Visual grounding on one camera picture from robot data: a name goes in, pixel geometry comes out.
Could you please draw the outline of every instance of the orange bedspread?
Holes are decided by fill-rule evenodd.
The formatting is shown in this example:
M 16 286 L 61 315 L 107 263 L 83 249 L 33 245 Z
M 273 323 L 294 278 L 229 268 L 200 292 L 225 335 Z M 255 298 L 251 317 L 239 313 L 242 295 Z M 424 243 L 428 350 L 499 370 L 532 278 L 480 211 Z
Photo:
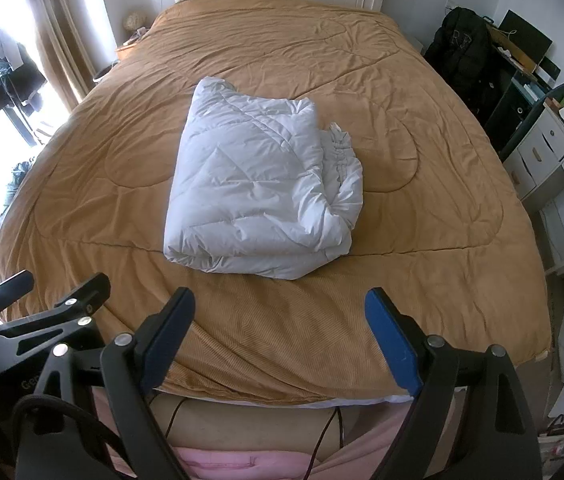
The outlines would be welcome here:
M 206 75 L 255 96 L 309 97 L 323 126 L 350 132 L 364 168 L 350 255 L 294 282 L 166 260 L 179 136 Z M 0 279 L 21 269 L 36 288 L 11 318 L 107 273 L 111 298 L 95 316 L 106 338 L 190 287 L 195 322 L 163 385 L 185 396 L 294 404 L 402 393 L 364 320 L 374 286 L 458 347 L 498 342 L 521 363 L 550 345 L 531 225 L 478 122 L 389 17 L 303 0 L 163 12 L 24 181 L 0 232 Z

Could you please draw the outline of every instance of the white folded duvet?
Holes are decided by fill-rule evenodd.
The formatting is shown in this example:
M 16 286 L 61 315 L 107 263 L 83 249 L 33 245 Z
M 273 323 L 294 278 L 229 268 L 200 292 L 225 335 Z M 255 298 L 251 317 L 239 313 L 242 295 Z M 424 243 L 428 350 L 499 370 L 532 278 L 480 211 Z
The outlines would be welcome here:
M 172 262 L 293 280 L 347 254 L 362 165 L 309 99 L 200 81 L 182 133 L 164 232 Z

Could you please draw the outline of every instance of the wall outlet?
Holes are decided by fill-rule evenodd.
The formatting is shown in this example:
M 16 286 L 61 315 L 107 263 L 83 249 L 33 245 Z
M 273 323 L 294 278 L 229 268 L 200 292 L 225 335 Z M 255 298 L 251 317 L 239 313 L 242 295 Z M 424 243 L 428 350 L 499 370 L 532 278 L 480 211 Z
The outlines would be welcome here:
M 459 5 L 456 4 L 453 0 L 447 0 L 446 5 L 444 6 L 444 13 L 448 14 L 449 12 L 451 12 L 456 7 L 459 7 Z

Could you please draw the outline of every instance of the metal bolt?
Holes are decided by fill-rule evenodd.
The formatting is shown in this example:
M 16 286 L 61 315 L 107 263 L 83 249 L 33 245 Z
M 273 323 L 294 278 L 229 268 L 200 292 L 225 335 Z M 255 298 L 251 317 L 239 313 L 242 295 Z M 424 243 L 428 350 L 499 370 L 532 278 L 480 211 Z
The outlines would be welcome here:
M 126 346 L 132 341 L 132 335 L 129 333 L 120 334 L 115 338 L 115 344 L 117 346 Z
M 55 345 L 52 349 L 52 354 L 56 357 L 62 357 L 66 352 L 68 352 L 68 345 L 66 343 Z
M 491 353 L 495 355 L 495 357 L 504 357 L 507 354 L 507 351 L 504 349 L 504 346 L 493 345 L 491 347 Z
M 427 343 L 433 348 L 442 348 L 444 346 L 444 338 L 439 335 L 430 335 L 427 337 Z

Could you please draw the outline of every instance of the bed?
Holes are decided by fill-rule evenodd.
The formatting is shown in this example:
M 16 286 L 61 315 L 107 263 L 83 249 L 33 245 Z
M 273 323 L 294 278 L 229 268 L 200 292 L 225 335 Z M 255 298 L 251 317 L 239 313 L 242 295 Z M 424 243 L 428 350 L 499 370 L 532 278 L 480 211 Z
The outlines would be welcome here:
M 497 342 L 516 364 L 542 355 L 550 324 L 530 221 L 478 122 L 380 5 L 180 0 L 162 12 L 42 151 L 8 211 L 0 280 L 21 269 L 36 278 L 8 317 L 50 308 L 101 271 L 112 293 L 95 320 L 109 340 L 187 286 L 195 322 L 163 389 L 272 406 L 404 393 L 364 320 L 374 286 L 454 346 Z M 350 132 L 364 206 L 348 256 L 292 282 L 166 260 L 179 136 L 207 75 L 246 94 L 308 97 L 323 124 Z

